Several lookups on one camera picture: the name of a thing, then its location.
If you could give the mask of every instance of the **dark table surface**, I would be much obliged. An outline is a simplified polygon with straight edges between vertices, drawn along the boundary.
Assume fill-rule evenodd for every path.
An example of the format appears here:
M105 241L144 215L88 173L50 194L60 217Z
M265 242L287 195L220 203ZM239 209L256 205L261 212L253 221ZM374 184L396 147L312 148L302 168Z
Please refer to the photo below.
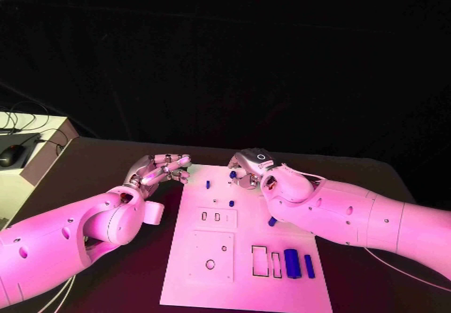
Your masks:
M11 223L121 185L128 168L142 155L187 153L196 164L226 166L235 152L229 149L76 138L36 186ZM396 171L386 163L372 159L272 154L279 162L287 162L299 171L359 185L395 200L415 202ZM142 224L129 244L102 256L76 275L59 312L219 311L158 304L181 191L178 182L168 181L160 185L150 198L165 206L160 226ZM317 237L317 249L336 313L451 312L451 293L392 270L361 248L338 245ZM416 262L389 252L374 252L400 269L451 288L449 281ZM50 290L3 309L1 313L37 312L57 291L59 288Z

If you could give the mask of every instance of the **computer mouse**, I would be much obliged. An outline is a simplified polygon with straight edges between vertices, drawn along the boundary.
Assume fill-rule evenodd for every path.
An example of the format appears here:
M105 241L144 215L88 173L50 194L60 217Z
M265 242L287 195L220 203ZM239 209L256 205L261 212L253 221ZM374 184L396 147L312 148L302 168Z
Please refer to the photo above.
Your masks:
M3 168L7 168L16 163L24 150L26 148L21 145L11 145L3 150L0 153L0 166Z

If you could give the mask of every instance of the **black curtain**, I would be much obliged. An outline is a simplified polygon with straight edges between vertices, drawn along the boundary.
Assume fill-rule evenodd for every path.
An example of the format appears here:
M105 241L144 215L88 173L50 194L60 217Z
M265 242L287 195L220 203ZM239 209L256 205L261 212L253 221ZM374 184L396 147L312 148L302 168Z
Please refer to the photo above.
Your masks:
M1 2L0 101L83 136L374 158L451 207L451 4L310 2Z

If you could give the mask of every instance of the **round hole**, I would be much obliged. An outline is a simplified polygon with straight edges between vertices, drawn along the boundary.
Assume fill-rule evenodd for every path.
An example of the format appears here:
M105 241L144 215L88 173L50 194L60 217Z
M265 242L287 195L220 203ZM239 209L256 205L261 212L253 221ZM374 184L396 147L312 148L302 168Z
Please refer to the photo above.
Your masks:
M67 227L63 227L63 229L60 230L60 232L62 232L62 234L63 234L63 237L65 237L66 239L69 239L69 237L70 237L70 231L69 231Z
M206 266L207 269L213 269L214 261L213 260L207 260L206 263L204 263L204 266Z
M29 249L26 248L26 246L20 247L19 254L26 259L26 257L29 256Z

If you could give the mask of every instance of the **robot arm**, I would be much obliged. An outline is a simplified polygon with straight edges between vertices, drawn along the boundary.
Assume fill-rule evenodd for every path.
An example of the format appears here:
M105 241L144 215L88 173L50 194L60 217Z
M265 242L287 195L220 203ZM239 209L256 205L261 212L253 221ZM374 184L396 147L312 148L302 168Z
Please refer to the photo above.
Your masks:
M187 182L189 155L142 157L122 186L0 231L0 308L55 288L121 245L141 223L158 225L163 205L145 201L158 182Z
M261 183L269 225L289 222L336 243L390 251L451 280L451 212L392 200L287 164L276 166L262 149L238 152L229 168L236 168L239 186L249 189Z

